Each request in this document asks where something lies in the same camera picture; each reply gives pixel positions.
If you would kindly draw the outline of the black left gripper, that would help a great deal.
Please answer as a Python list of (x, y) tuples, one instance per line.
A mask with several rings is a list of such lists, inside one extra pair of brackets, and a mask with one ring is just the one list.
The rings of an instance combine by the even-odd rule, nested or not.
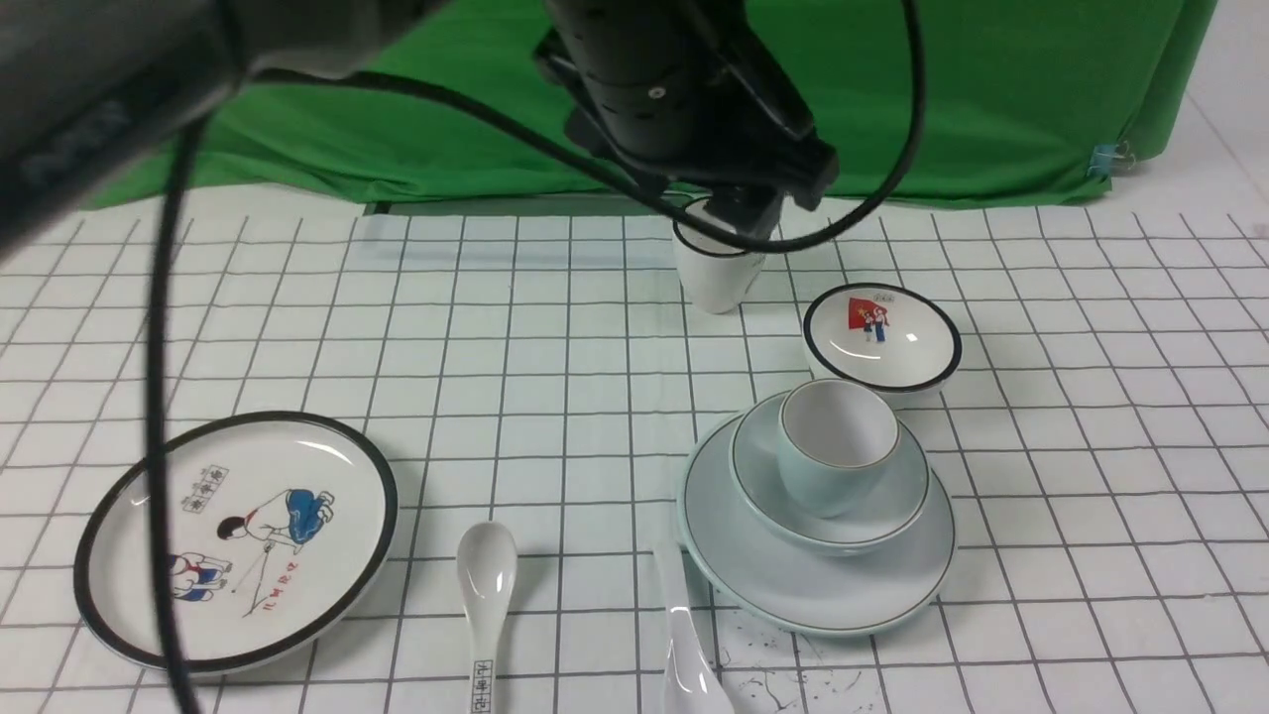
[(787, 195), (813, 208), (838, 179), (838, 150), (744, 1), (548, 1), (544, 13), (534, 60), (572, 100), (566, 140), (643, 188), (717, 188), (711, 238), (769, 243)]

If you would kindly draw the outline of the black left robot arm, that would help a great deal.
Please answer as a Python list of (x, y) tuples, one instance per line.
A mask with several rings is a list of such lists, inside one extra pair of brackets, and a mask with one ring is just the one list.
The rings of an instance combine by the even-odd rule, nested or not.
[(349, 88), (449, 107), (661, 216), (708, 190), (727, 243), (765, 243), (791, 198), (819, 205), (838, 150), (740, 1), (548, 1), (533, 60), (574, 108), (563, 148), (456, 90), (369, 63), (438, 1), (5, 1), (3, 243), (76, 209), (249, 84)]

